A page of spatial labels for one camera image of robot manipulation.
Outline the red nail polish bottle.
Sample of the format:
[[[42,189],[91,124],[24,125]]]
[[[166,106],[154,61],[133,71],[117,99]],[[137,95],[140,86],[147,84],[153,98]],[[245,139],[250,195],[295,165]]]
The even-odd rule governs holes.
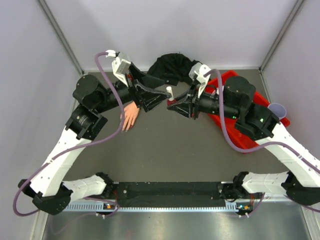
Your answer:
[[[167,106],[169,107],[169,106],[173,105],[173,104],[176,103],[176,102],[177,102],[176,99],[168,99],[168,100],[167,100]]]

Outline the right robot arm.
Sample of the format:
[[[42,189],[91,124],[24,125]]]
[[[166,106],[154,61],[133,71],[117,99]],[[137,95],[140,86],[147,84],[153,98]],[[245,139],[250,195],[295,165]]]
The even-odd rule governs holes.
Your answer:
[[[204,92],[192,85],[184,94],[168,102],[168,110],[196,119],[199,113],[219,116],[221,129],[229,145],[238,152],[252,153],[265,148],[287,171],[258,174],[240,172],[233,178],[236,198],[265,193],[285,195],[304,206],[320,202],[320,163],[295,140],[280,119],[266,106],[254,102],[256,88],[241,76],[232,76],[218,84],[218,93]],[[236,146],[228,134],[226,119],[235,120],[234,127],[256,143],[256,147]]]

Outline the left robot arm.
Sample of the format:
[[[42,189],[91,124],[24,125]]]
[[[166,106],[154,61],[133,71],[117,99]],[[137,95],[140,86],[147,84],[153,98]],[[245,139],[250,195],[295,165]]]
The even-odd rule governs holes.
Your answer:
[[[157,90],[166,80],[140,71],[133,63],[120,77],[122,79],[109,88],[92,74],[78,80],[72,94],[78,106],[67,120],[57,144],[31,179],[22,179],[18,184],[19,190],[31,197],[39,211],[57,215],[77,200],[109,198],[114,187],[107,174],[98,172],[83,179],[64,180],[81,152],[99,144],[95,139],[108,121],[102,114],[118,107],[119,103],[131,101],[148,112],[171,97],[170,93]]]

